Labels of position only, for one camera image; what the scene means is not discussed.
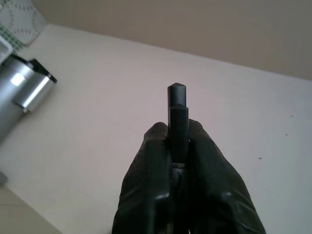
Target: finger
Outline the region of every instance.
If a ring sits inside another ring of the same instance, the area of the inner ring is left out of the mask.
[[[203,129],[201,123],[192,119],[189,120],[189,137],[191,140],[200,137],[208,137],[211,139],[208,133]]]
[[[168,127],[165,123],[158,122],[154,124],[145,134],[144,140],[165,139],[168,136]]]

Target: metal canister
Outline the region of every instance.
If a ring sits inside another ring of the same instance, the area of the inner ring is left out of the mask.
[[[11,55],[0,65],[0,142],[25,114],[42,103],[56,82],[35,59]]]

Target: white object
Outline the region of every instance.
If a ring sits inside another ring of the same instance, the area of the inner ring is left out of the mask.
[[[12,52],[12,46],[0,36],[0,63],[2,63]]]
[[[31,0],[8,1],[0,11],[0,22],[24,45],[29,45],[46,25]]]

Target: wall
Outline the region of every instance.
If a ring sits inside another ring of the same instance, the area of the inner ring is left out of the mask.
[[[61,232],[108,233],[123,176],[145,131],[166,122],[177,81],[268,233],[310,229],[312,81],[55,25],[21,55],[59,83],[1,145],[0,171]]]
[[[312,79],[310,0],[34,0],[48,22]]]

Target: hand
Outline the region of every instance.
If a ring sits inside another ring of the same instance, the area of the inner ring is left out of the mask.
[[[113,234],[162,234],[173,230],[168,127],[156,123],[144,135],[121,187]]]
[[[192,234],[264,234],[243,179],[194,120],[189,122],[189,220]]]

